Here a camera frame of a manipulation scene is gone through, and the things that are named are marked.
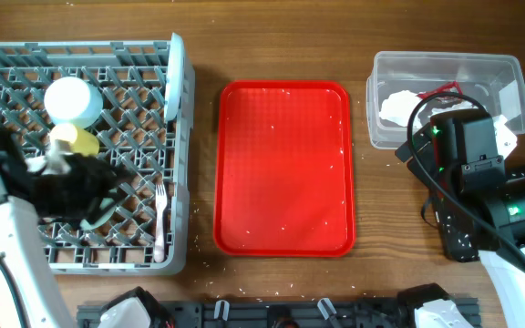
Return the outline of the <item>small light blue bowl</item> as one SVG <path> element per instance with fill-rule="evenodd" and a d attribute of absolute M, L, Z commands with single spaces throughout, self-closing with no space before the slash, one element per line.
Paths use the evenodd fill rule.
<path fill-rule="evenodd" d="M 103 98 L 100 91 L 85 80 L 62 77 L 46 89 L 44 106 L 55 125 L 71 123 L 88 128 L 100 117 Z"/>

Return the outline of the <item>white plastic fork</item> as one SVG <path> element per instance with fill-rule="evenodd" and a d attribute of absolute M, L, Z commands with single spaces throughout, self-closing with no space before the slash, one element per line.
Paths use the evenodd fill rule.
<path fill-rule="evenodd" d="M 168 196 L 165 186 L 158 183 L 155 189 L 156 229 L 153 259 L 155 262 L 163 262 L 165 259 L 165 230 L 164 213 L 168 206 Z"/>

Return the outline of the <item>red sauce packet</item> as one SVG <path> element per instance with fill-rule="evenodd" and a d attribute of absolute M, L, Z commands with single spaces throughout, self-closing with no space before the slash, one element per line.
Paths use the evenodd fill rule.
<path fill-rule="evenodd" d="M 461 87 L 459 85 L 459 83 L 457 81 L 452 81 L 452 82 L 448 82 L 440 87 L 437 87 L 431 91 L 427 91 L 427 92 L 420 92 L 417 94 L 418 97 L 420 97 L 421 99 L 424 99 L 426 97 L 430 97 L 432 95 L 436 95 L 436 94 L 439 94 L 439 93 L 443 93 L 443 92 L 450 92 L 450 93 L 458 93 L 458 94 L 461 94 L 462 93 L 462 90 L 461 90 Z"/>

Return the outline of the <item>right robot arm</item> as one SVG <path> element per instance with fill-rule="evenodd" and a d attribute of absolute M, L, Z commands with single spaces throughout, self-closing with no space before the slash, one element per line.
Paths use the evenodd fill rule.
<path fill-rule="evenodd" d="M 491 116 L 436 114 L 395 154 L 429 190 L 446 257 L 480 261 L 507 325 L 525 327 L 525 166 L 506 168 Z"/>

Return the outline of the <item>white napkin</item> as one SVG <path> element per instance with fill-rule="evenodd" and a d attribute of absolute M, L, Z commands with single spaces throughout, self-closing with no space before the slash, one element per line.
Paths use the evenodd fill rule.
<path fill-rule="evenodd" d="M 446 107 L 446 108 L 432 108 L 431 109 L 431 115 L 434 116 L 436 114 L 444 114 L 452 111 L 458 111 L 458 110 L 465 110 L 465 109 L 472 109 L 477 108 L 477 106 L 472 105 L 468 101 L 464 101 L 461 103 L 457 103 L 455 105 Z M 506 125 L 507 119 L 503 115 L 498 115 L 493 118 L 493 124 L 494 128 L 496 129 L 496 134 L 499 135 L 501 138 L 516 138 L 515 134 L 510 130 L 510 128 Z"/>
<path fill-rule="evenodd" d="M 421 100 L 417 93 L 409 90 L 393 93 L 382 102 L 379 117 L 406 128 L 412 111 Z"/>

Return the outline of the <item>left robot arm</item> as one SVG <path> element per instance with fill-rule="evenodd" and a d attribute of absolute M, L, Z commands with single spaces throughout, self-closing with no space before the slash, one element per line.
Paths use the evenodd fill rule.
<path fill-rule="evenodd" d="M 76 228 L 120 205 L 118 186 L 134 175 L 55 142 L 43 157 L 25 159 L 14 132 L 0 128 L 0 325 L 74 327 L 38 230 L 43 219 Z"/>

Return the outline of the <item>yellow plastic cup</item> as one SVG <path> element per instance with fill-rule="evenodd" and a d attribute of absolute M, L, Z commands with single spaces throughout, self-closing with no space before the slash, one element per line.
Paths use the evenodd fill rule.
<path fill-rule="evenodd" d="M 90 132 L 71 123 L 55 125 L 51 132 L 52 140 L 66 142 L 74 153 L 83 156 L 96 156 L 99 153 L 99 141 Z"/>

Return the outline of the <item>large light blue plate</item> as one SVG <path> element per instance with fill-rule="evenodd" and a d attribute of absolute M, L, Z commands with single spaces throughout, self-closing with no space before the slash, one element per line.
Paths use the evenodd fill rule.
<path fill-rule="evenodd" d="M 166 74 L 166 88 L 164 97 L 164 118 L 172 121 L 181 104 L 181 94 L 184 80 L 185 48 L 182 38 L 173 33 L 170 40 L 168 71 Z"/>

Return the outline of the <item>green bowl with rice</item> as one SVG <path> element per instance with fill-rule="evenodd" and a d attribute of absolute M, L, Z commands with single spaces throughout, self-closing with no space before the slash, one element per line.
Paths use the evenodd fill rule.
<path fill-rule="evenodd" d="M 84 219 L 79 228 L 83 231 L 94 230 L 105 224 L 113 215 L 117 204 L 113 199 L 103 199 L 100 203 L 99 212 L 92 219 Z"/>

